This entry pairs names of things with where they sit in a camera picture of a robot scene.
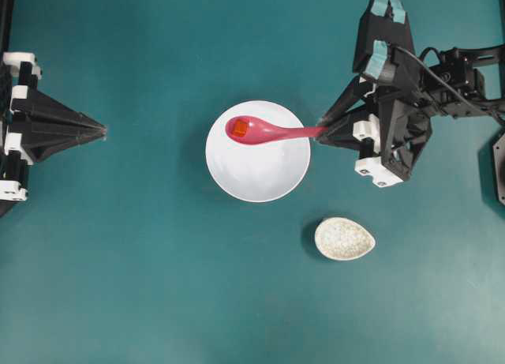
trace robotic arm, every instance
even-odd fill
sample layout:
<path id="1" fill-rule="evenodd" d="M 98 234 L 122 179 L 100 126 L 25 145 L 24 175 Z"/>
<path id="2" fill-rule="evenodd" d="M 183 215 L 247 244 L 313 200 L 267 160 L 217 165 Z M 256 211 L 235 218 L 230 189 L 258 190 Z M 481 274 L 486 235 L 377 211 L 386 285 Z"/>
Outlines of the robotic arm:
<path id="1" fill-rule="evenodd" d="M 13 1 L 0 0 L 0 217 L 28 199 L 30 166 L 107 132 L 37 90 L 42 70 L 34 54 L 8 52 Z"/>
<path id="2" fill-rule="evenodd" d="M 434 51 L 439 64 L 423 61 Z M 486 99 L 477 69 L 505 61 L 505 45 L 479 50 L 426 48 L 415 55 L 399 0 L 370 0 L 361 17 L 357 76 L 322 117 L 321 144 L 359 151 L 355 171 L 379 187 L 409 180 L 432 135 L 431 117 L 491 116 L 505 126 L 505 99 Z M 364 103 L 351 109 L 357 101 Z"/>

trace white bowl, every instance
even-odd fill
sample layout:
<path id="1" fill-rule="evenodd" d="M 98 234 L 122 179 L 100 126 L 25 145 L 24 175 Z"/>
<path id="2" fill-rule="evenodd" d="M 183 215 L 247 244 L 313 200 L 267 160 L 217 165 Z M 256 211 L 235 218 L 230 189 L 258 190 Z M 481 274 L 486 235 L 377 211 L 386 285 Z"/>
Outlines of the white bowl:
<path id="1" fill-rule="evenodd" d="M 239 103 L 215 121 L 207 137 L 205 156 L 211 176 L 229 195 L 249 202 L 285 196 L 304 178 L 310 163 L 309 139 L 244 145 L 225 132 L 230 118 L 251 115 L 281 127 L 303 127 L 285 107 L 268 101 Z"/>
<path id="2" fill-rule="evenodd" d="M 328 218 L 315 233 L 317 249 L 326 257 L 354 260 L 373 250 L 376 240 L 364 227 L 347 218 Z"/>

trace black cable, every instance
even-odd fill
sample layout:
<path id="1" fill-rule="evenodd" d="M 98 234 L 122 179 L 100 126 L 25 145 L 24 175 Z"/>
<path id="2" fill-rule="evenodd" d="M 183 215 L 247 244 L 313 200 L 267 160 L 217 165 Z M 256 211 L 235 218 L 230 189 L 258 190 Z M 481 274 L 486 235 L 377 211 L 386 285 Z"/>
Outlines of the black cable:
<path id="1" fill-rule="evenodd" d="M 412 52 L 406 50 L 403 47 L 397 46 L 397 45 L 391 45 L 393 48 L 397 49 L 398 51 L 401 51 L 402 53 L 406 54 L 410 58 L 412 58 L 414 61 L 417 62 L 431 77 L 433 77 L 435 80 L 437 80 L 442 86 L 444 86 L 449 92 L 451 92 L 457 99 L 459 99 L 461 102 L 463 102 L 466 106 L 468 106 L 470 109 L 475 111 L 477 114 L 480 114 L 484 112 L 485 114 L 493 117 L 501 126 L 505 126 L 505 121 L 501 119 L 496 113 L 493 113 L 491 111 L 487 112 L 482 110 L 481 108 L 476 107 L 473 105 L 469 100 L 467 100 L 465 97 L 463 97 L 459 92 L 454 89 L 452 86 L 447 84 L 444 80 L 442 80 L 440 77 L 438 77 L 429 67 L 424 64 L 415 54 Z"/>
<path id="2" fill-rule="evenodd" d="M 437 50 L 434 47 L 426 47 L 422 52 L 421 55 L 419 56 L 419 59 L 421 61 L 424 61 L 426 58 L 426 55 L 429 53 L 429 51 L 433 51 L 436 54 L 436 58 L 439 59 L 439 62 L 444 62 L 442 55 L 440 54 L 439 50 Z"/>

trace spoon handle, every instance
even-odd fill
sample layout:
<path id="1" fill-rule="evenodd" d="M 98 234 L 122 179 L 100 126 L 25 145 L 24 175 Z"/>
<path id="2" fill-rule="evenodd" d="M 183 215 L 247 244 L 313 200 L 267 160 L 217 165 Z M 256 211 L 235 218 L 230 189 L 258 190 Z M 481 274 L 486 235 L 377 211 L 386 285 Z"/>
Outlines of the spoon handle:
<path id="1" fill-rule="evenodd" d="M 286 135 L 282 137 L 283 139 L 294 139 L 296 137 L 318 137 L 324 131 L 327 130 L 327 127 L 297 127 L 291 129 L 284 129 L 286 131 Z"/>

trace red spoon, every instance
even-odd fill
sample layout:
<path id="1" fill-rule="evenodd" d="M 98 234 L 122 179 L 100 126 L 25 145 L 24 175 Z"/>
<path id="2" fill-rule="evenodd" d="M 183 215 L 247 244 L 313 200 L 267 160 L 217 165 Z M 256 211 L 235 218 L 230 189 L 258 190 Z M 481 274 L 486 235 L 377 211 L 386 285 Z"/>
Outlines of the red spoon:
<path id="1" fill-rule="evenodd" d="M 269 141 L 282 141 L 295 137 L 318 137 L 327 127 L 286 128 L 272 125 L 263 119 L 241 115 L 226 124 L 226 135 L 242 144 L 261 144 Z"/>

